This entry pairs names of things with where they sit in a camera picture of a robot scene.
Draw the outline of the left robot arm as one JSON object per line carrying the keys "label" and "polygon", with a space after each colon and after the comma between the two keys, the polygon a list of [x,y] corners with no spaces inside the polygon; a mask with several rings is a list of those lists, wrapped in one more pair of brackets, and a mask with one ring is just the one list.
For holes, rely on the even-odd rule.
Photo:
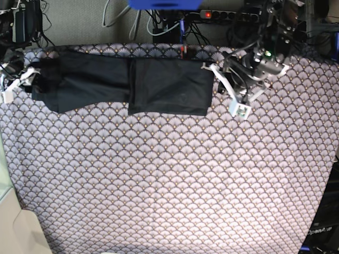
{"label": "left robot arm", "polygon": [[283,76],[289,68],[298,11],[305,1],[246,1],[231,18],[231,39],[239,48],[224,51],[221,72],[230,87],[221,91],[242,102],[254,97],[252,88],[267,89],[269,77]]}

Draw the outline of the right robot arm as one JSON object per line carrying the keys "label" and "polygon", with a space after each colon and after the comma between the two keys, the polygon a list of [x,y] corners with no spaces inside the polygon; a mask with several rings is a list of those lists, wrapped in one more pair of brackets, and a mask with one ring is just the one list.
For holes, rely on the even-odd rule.
{"label": "right robot arm", "polygon": [[45,35],[52,23],[47,1],[1,1],[1,92],[24,72],[24,53],[55,44]]}

